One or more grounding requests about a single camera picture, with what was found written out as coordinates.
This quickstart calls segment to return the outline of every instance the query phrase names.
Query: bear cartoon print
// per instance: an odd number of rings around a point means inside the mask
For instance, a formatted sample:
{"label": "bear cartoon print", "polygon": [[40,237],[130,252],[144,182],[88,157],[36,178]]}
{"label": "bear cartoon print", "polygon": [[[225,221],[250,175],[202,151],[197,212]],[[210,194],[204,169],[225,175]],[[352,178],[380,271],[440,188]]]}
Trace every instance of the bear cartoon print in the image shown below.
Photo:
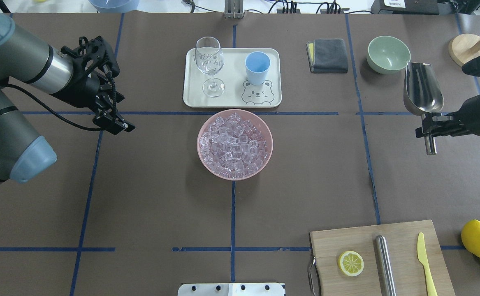
{"label": "bear cartoon print", "polygon": [[274,94],[272,92],[272,82],[265,80],[259,86],[251,84],[248,80],[243,82],[243,94],[241,99],[246,105],[271,105],[274,101]]}

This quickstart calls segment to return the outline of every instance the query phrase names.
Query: wine glass stem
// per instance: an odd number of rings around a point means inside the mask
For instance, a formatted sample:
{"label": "wine glass stem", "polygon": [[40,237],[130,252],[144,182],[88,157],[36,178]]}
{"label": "wine glass stem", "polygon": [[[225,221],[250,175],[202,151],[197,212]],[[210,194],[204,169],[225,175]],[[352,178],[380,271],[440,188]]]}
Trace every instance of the wine glass stem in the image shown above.
{"label": "wine glass stem", "polygon": [[216,80],[214,79],[214,75],[210,75],[210,88],[215,89],[217,87]]}

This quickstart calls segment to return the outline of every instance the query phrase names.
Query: wooden cutting board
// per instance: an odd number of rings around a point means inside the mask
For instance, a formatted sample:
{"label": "wooden cutting board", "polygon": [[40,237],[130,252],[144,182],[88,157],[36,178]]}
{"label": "wooden cutting board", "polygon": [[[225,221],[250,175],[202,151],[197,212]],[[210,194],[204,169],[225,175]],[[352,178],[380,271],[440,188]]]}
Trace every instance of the wooden cutting board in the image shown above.
{"label": "wooden cutting board", "polygon": [[[424,234],[430,271],[439,296],[455,296],[441,246],[431,220],[352,227],[310,233],[313,255],[323,296],[381,296],[375,237],[386,238],[398,296],[426,296],[424,269],[417,260],[417,237]],[[355,251],[364,260],[364,270],[348,277],[338,268],[338,257]]]}

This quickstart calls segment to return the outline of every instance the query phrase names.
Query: metal rolling pin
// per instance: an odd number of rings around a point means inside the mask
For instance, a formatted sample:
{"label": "metal rolling pin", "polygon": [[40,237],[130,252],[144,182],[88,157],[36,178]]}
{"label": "metal rolling pin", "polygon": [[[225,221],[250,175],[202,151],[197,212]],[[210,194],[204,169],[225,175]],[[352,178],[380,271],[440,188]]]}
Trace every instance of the metal rolling pin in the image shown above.
{"label": "metal rolling pin", "polygon": [[388,246],[384,236],[375,237],[377,251],[379,253],[381,281],[383,282],[383,295],[396,296],[394,276],[392,274],[392,266],[390,265],[390,255],[388,254]]}

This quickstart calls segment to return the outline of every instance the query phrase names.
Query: cutting board handle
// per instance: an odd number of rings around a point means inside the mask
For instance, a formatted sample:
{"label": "cutting board handle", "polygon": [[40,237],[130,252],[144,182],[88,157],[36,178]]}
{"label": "cutting board handle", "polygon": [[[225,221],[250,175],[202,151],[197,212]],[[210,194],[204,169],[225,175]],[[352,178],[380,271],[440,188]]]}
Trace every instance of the cutting board handle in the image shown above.
{"label": "cutting board handle", "polygon": [[320,279],[318,277],[318,269],[317,269],[317,258],[315,258],[315,256],[313,256],[313,260],[311,261],[311,265],[308,268],[309,288],[311,288],[311,292],[313,292],[314,296],[321,296],[322,293],[320,291],[319,291],[318,295],[315,293],[315,285],[313,285],[313,274],[311,273],[311,270],[313,269],[313,266],[315,267],[315,271],[317,272],[317,280],[318,280],[318,283],[319,283],[318,286],[320,287]]}

